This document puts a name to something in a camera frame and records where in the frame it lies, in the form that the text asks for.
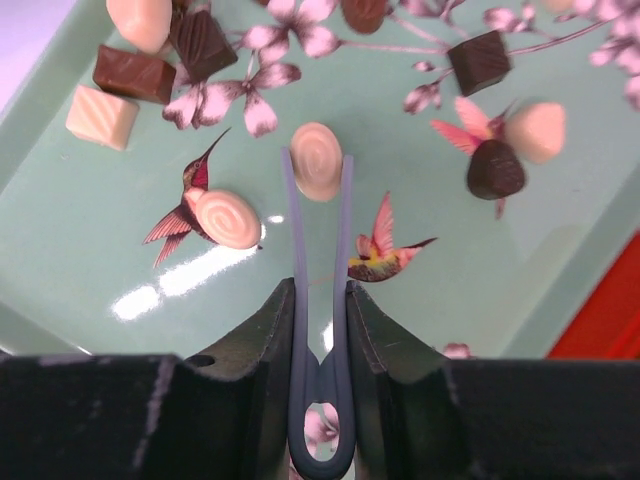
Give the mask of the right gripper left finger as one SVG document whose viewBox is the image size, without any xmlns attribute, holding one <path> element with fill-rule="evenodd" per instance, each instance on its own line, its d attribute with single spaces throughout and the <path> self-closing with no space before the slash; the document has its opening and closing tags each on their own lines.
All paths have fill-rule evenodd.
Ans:
<svg viewBox="0 0 640 480">
<path fill-rule="evenodd" d="M 284 479 L 294 285 L 207 349 L 5 356 L 5 479 Z"/>
</svg>

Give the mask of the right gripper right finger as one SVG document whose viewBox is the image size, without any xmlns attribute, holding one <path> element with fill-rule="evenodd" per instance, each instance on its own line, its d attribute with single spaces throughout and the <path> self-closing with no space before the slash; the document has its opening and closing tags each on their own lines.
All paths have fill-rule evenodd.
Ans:
<svg viewBox="0 0 640 480">
<path fill-rule="evenodd" d="M 359 479 L 635 479 L 635 361 L 453 360 L 346 295 Z"/>
</svg>

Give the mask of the grey plastic tweezers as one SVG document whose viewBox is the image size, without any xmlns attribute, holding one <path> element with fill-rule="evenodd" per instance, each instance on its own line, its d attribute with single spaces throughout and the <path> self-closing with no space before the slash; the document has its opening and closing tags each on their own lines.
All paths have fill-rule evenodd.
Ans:
<svg viewBox="0 0 640 480">
<path fill-rule="evenodd" d="M 352 225 L 354 158 L 343 158 L 332 286 L 326 289 L 325 306 L 309 306 L 310 280 L 304 235 L 305 222 L 294 175 L 290 149 L 280 150 L 288 200 L 294 260 L 294 317 L 288 401 L 288 447 L 291 460 L 305 479 L 341 479 L 348 473 L 356 447 L 354 394 L 350 370 L 346 290 Z M 332 406 L 338 416 L 339 440 L 332 454 L 321 450 L 317 458 L 308 449 L 305 435 L 307 411 Z"/>
</svg>

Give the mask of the orange chocolate box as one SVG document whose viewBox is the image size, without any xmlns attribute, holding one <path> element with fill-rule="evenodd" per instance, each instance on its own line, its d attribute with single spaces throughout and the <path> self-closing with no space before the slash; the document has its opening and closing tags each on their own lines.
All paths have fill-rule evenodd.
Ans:
<svg viewBox="0 0 640 480">
<path fill-rule="evenodd" d="M 639 288 L 639 236 L 635 235 L 547 356 L 637 360 Z"/>
</svg>

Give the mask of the green floral tray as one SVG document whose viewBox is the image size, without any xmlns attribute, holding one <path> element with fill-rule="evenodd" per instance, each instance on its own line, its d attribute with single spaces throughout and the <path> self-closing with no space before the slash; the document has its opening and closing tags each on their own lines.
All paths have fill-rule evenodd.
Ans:
<svg viewBox="0 0 640 480">
<path fill-rule="evenodd" d="M 117 151 L 65 127 L 98 47 L 139 53 L 101 1 L 79 1 L 1 117 L 1 360 L 187 359 L 251 317 L 294 260 L 280 150 L 308 122 L 354 158 L 348 283 L 453 359 L 547 351 L 639 223 L 635 1 L 201 1 L 155 55 L 170 102 L 139 106 Z M 460 94 L 447 51 L 498 31 L 512 69 Z M 566 111 L 562 151 L 534 164 L 505 123 Z M 518 193 L 470 193 L 470 157 L 508 144 Z M 227 190 L 261 223 L 238 250 L 190 194 Z M 301 193 L 309 306 L 328 313 L 339 190 Z"/>
</svg>

